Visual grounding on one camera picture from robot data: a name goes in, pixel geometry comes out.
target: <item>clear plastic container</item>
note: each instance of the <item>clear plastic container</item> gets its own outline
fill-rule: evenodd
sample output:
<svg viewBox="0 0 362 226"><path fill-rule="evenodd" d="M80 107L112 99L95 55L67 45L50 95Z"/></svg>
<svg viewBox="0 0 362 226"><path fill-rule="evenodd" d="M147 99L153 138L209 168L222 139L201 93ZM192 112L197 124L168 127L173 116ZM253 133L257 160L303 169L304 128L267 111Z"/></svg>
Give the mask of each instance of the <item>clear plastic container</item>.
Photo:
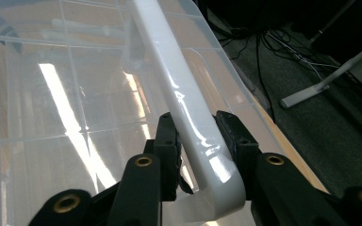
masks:
<svg viewBox="0 0 362 226"><path fill-rule="evenodd" d="M198 8L158 2L211 113L238 115L262 151L282 153ZM169 109L148 54L123 71L128 17L123 0L0 1L0 225L26 225L60 191L114 185L155 138ZM252 223L248 206L206 225Z"/></svg>

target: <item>dark floor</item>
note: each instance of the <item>dark floor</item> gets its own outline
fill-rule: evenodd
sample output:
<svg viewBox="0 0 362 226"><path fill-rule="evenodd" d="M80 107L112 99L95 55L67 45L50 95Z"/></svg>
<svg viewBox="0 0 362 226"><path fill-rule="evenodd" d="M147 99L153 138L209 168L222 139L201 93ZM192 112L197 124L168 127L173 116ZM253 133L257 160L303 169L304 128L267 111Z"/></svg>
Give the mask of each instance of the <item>dark floor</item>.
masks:
<svg viewBox="0 0 362 226"><path fill-rule="evenodd" d="M290 25L284 28L304 45L310 46L303 35L290 31ZM246 40L233 40L223 49L233 58L245 44ZM271 44L281 47L275 40L271 40ZM280 99L310 87L320 79L298 63L276 56L263 44L259 45L258 51L261 76L270 95L275 122L298 153L332 194L341 197L347 187L362 186L362 89L349 75L344 75L324 93L283 109L278 104ZM319 58L337 65L328 56L319 54ZM248 39L246 49L232 61L240 68L245 84L252 82L248 88L271 114L258 76L255 36ZM332 70L320 73L321 78Z"/></svg>

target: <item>cable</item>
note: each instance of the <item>cable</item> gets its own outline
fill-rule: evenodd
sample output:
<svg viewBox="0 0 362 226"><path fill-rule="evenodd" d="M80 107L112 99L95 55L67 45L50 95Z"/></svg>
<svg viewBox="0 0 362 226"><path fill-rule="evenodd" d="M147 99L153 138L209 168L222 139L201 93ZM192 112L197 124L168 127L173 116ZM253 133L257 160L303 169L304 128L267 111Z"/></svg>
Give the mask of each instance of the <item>cable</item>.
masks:
<svg viewBox="0 0 362 226"><path fill-rule="evenodd" d="M226 44L222 45L222 48L224 48L225 46L227 46L229 43L231 43L234 39L231 39L229 42L227 42Z"/></svg>
<svg viewBox="0 0 362 226"><path fill-rule="evenodd" d="M303 61L301 61L300 59L294 58L294 57L293 57L293 53L291 53L290 51L288 51L288 52L281 52L282 54L288 54L288 55L290 56L290 57L288 57L288 56L281 56L281 55L277 54L276 51L274 51L273 49L271 49L271 48L269 48L269 47L267 47L267 46L266 46L266 48L269 49L270 51L272 51L276 56L281 57L281 58L284 58L284 59L288 59L288 60L291 60L291 61L294 61L294 62L298 63L298 65L301 66L302 68L305 68L305 69L308 70L308 71L314 72L313 69L307 68L305 65L301 64L301 63L304 63ZM329 73L330 71L319 71L319 70L317 70L317 72L318 72L318 73Z"/></svg>
<svg viewBox="0 0 362 226"><path fill-rule="evenodd" d="M310 50L308 49L307 47L305 47L301 42L299 42L302 46L296 46L296 45L291 45L290 42L291 42L291 37L290 37L290 34L288 33L285 33L287 34L287 37L288 37L288 40L284 40L283 36L281 36L280 34L278 34L278 32L276 30L269 30L268 32L271 33L271 32L275 32L275 35L274 36L277 36L279 40L281 40L284 44L286 44L287 46L291 47L292 49L304 49L308 52L307 53L302 53L300 52L300 55L302 55L303 57L308 57L308 58L311 58L311 57L314 57L315 54Z"/></svg>
<svg viewBox="0 0 362 226"><path fill-rule="evenodd" d="M276 56L278 57L281 57L281 58L285 58L285 59L289 59L289 60L292 60L292 61L295 61L295 62L299 62L301 61L300 59L296 59L293 57L293 55L291 54L290 51L286 50L286 47L285 46L282 46L280 49L275 49L271 44L270 42L267 40L266 36L264 35L261 35L260 39L262 40L264 46L269 49L270 51L272 51ZM290 57L287 57L287 56L281 56L277 53L281 53L281 54L287 54L289 55Z"/></svg>
<svg viewBox="0 0 362 226"><path fill-rule="evenodd" d="M288 34L287 32L284 32L284 31L281 31L283 32L284 34L283 35L280 35L278 34L277 30L273 30L275 32L275 34L277 34L277 36L282 39L283 41L285 41L286 43L290 43L290 34Z"/></svg>
<svg viewBox="0 0 362 226"><path fill-rule="evenodd" d="M281 42L279 39L277 39L276 37L274 37L270 32L267 32L267 34L268 34L270 37L272 37L274 40L278 41L281 45L284 45L285 47L287 47L287 48L288 48L290 51L292 51L293 54L294 54L296 57L298 57L301 61L307 63L308 66L310 66L310 67L314 70L314 72L317 74L318 78L319 78L320 80L322 80L319 72L313 67L312 62L307 61L303 56L299 55L299 53L298 53L297 51L295 51L295 50L292 49L291 47L289 47L289 46L287 46L286 44L284 44L283 42Z"/></svg>
<svg viewBox="0 0 362 226"><path fill-rule="evenodd" d="M270 98L269 92L267 91L267 88L264 85L263 77L261 76L260 59L259 59L259 54L258 54L258 46L259 46L259 44L260 44L260 38L259 38L259 35L256 35L256 59L257 59L256 62L257 62L258 79L260 81L261 86L263 87L264 94L266 95L267 99L269 100L271 118L272 118L272 122L275 124L275 114L274 114L274 108L272 107L272 99Z"/></svg>
<svg viewBox="0 0 362 226"><path fill-rule="evenodd" d="M340 68L339 66L336 65L331 65L331 64L320 64L320 63L313 63L313 62L308 62L309 64L312 65L318 65L318 66L323 66L323 67L329 67L329 68Z"/></svg>
<svg viewBox="0 0 362 226"><path fill-rule="evenodd" d="M237 55L237 56L232 57L232 58L230 58L230 59L238 59L238 58L239 58L240 53L242 53L242 51L244 51L244 50L248 47L248 42L249 42L249 38L246 38L245 46L244 46L241 50L239 50L239 52L238 52L238 55Z"/></svg>
<svg viewBox="0 0 362 226"><path fill-rule="evenodd" d="M318 56L317 53L315 53L315 52L313 52L311 49L307 48L301 41L299 41L298 39L296 39L295 37L293 37L292 35L290 35L286 30L284 30L284 29L282 29L282 28L280 28L279 30L281 30L282 32L287 33L293 40L295 40L296 42L298 42L299 44L301 44L301 45L304 47L304 49L306 49L309 53L311 53L311 54L313 55L313 57L314 57L317 61L319 61L320 63L324 63L324 62L319 58L319 56Z"/></svg>

